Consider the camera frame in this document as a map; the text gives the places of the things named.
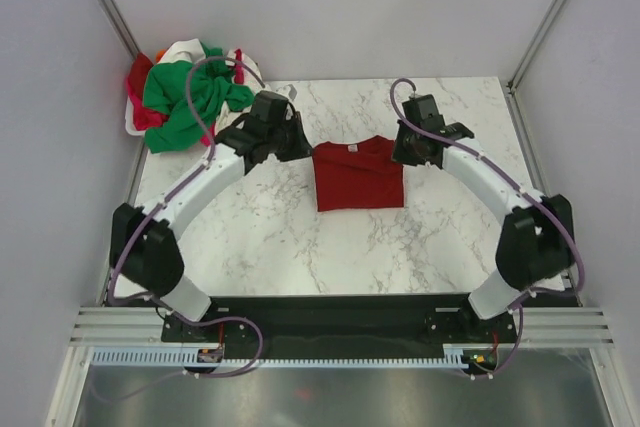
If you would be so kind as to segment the dark red t shirt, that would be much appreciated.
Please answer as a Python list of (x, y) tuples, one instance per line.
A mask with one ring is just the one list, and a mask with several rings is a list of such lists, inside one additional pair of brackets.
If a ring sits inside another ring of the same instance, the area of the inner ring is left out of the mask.
[(393, 147), (381, 136), (317, 145), (312, 155), (317, 210), (402, 208), (403, 166), (392, 160)]

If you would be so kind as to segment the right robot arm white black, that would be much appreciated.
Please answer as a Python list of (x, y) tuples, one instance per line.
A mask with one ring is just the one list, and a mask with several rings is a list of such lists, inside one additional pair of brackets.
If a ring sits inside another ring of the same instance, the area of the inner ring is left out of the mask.
[(471, 291), (458, 315), (467, 339), (483, 339), (494, 318), (575, 263), (572, 207), (558, 194), (528, 192), (486, 156), (474, 133), (460, 122), (447, 125), (433, 95), (412, 95), (396, 110), (392, 160), (404, 166), (431, 165), (456, 178), (494, 215), (501, 227), (496, 270)]

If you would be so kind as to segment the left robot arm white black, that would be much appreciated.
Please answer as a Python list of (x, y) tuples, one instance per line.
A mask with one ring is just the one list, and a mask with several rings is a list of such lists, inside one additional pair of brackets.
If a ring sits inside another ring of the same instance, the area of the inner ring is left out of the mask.
[(108, 302), (122, 305), (150, 297), (185, 318), (185, 329), (196, 339), (215, 336), (220, 318), (209, 310), (210, 296), (185, 273), (178, 240), (217, 195), (271, 155), (290, 162), (310, 157), (312, 147), (291, 101), (263, 90), (167, 192), (141, 206), (123, 203), (114, 211)]

